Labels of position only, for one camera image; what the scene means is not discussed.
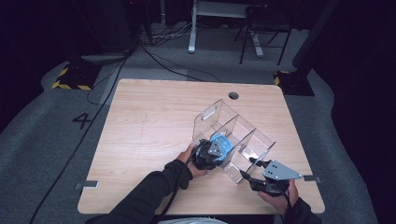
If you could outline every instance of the acrylic divider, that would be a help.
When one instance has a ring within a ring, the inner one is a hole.
[[[263,160],[274,144],[222,100],[218,100],[195,118],[192,139],[209,140],[216,134],[225,136],[233,145],[220,167],[237,184],[243,179],[239,171],[246,171],[252,164],[249,158]],[[252,167],[248,173],[252,174],[254,170]]]

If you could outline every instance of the person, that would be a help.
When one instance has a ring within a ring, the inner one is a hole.
[[[167,163],[161,172],[154,171],[148,174],[109,214],[93,217],[86,224],[152,223],[155,210],[160,206],[163,198],[175,190],[177,183],[180,183],[182,189],[186,189],[189,181],[207,174],[207,170],[198,170],[192,162],[188,163],[189,169],[183,172],[185,162],[195,147],[196,145],[191,143],[186,151],[181,152],[175,160]],[[289,186],[290,209],[288,209],[285,197],[272,197],[261,191],[258,192],[258,195],[285,217],[285,223],[321,223],[321,220],[311,212],[310,206],[299,197],[294,180],[290,181]],[[192,223],[187,219],[184,221],[170,222],[168,220],[163,223]],[[196,218],[193,223],[227,224],[213,218]]]

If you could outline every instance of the person's arm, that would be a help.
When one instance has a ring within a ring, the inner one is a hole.
[[[160,206],[163,198],[172,193],[184,162],[190,156],[195,145],[191,144],[176,160],[167,163],[163,171],[155,171],[147,175],[100,223],[149,223]],[[207,171],[199,171],[190,162],[185,170],[180,186],[186,189],[190,180],[202,176]]]
[[[311,212],[311,206],[304,202],[298,195],[298,190],[294,184],[294,179],[289,181],[289,199],[291,209],[288,209],[288,202],[283,196],[272,197],[262,191],[259,196],[271,204],[275,210],[284,217],[287,224],[317,224],[321,223],[319,217]]]

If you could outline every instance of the table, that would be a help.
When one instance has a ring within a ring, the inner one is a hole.
[[[231,18],[245,18],[245,8],[249,4],[236,4],[236,3],[221,3],[221,2],[206,2],[194,0],[192,5],[192,22],[189,43],[189,53],[195,52],[196,40],[196,21],[197,16],[217,16],[217,17],[231,17]],[[255,46],[256,54],[259,58],[263,57],[262,48],[257,34],[251,36]]]
[[[229,98],[229,92],[239,98]],[[192,140],[194,119],[223,99],[258,130],[276,141],[266,159],[312,175],[282,91],[273,85],[122,79],[118,83],[87,180],[97,188],[82,191],[78,211],[108,213],[148,173],[162,170]],[[316,182],[296,180],[300,196],[314,213],[324,204]],[[157,210],[161,213],[169,197]],[[247,181],[235,184],[220,168],[179,190],[169,215],[274,214]]]

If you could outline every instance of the blue object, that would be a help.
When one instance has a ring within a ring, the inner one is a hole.
[[[230,140],[219,133],[213,135],[210,138],[210,142],[212,144],[216,143],[221,150],[221,156],[216,158],[215,161],[224,161],[227,158],[228,153],[230,153],[231,149],[233,149],[233,144],[230,142]]]

